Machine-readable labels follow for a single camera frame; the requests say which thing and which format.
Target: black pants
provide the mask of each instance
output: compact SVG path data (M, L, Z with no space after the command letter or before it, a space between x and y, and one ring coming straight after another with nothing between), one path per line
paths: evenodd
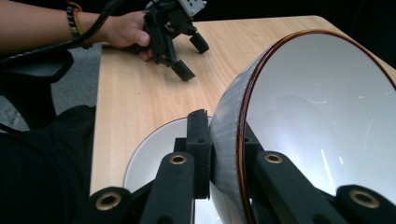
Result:
M89 198L95 107L48 127L0 133L0 223L70 223Z

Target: person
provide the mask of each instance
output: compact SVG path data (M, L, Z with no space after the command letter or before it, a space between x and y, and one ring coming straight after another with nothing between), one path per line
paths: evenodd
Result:
M89 30L99 16L98 9L83 10L89 0L43 0L49 7L22 1L0 0L0 57L69 41ZM54 2L65 9L51 7ZM89 50L100 42L145 47L150 36L143 26L141 11L112 15L77 47ZM149 61L151 50L139 56ZM78 105L45 128L0 133L0 223L73 222L90 196L94 119L95 107Z

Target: forearm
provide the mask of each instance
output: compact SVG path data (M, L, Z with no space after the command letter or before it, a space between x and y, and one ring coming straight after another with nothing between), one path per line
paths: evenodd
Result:
M73 38L65 10L0 0L0 15L0 55L63 43ZM91 28L97 18L97 14L79 12L82 31ZM106 41L106 36L100 31L90 41Z

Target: wooden table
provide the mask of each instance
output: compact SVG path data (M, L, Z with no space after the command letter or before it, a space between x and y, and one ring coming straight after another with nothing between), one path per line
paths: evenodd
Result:
M212 116L219 98L268 47L306 29L341 33L317 16L195 22L210 50L197 53L189 36L174 39L177 57L196 75L183 82L171 68L103 46L95 124L91 193L121 187L128 162L153 131L197 109ZM396 71L380 61L393 79Z

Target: human arm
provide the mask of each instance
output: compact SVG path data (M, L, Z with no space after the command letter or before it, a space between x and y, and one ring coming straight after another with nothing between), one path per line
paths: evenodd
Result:
M98 16L95 13L79 12L82 32L89 30ZM116 48L125 48L134 43L147 46L149 34L142 30L143 25L142 12L110 16L88 42L107 42ZM72 38L65 10L0 0L0 56L63 43ZM141 52L140 57L149 60L150 51Z

